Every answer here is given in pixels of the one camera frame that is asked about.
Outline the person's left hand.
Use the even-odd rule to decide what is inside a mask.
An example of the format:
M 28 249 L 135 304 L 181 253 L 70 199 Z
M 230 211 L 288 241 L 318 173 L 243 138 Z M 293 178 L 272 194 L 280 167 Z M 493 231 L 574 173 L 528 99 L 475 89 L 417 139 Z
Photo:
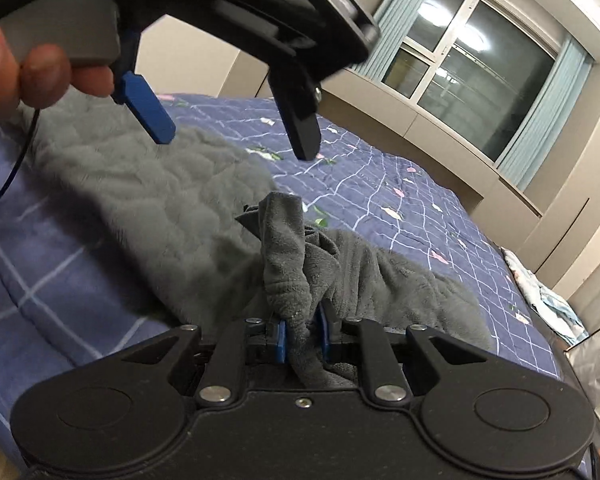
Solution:
M 70 87 L 106 98 L 114 91 L 114 75 L 107 66 L 72 66 L 54 44 L 41 44 L 19 63 L 0 27 L 0 120 L 12 116 L 21 103 L 39 110 L 50 107 Z

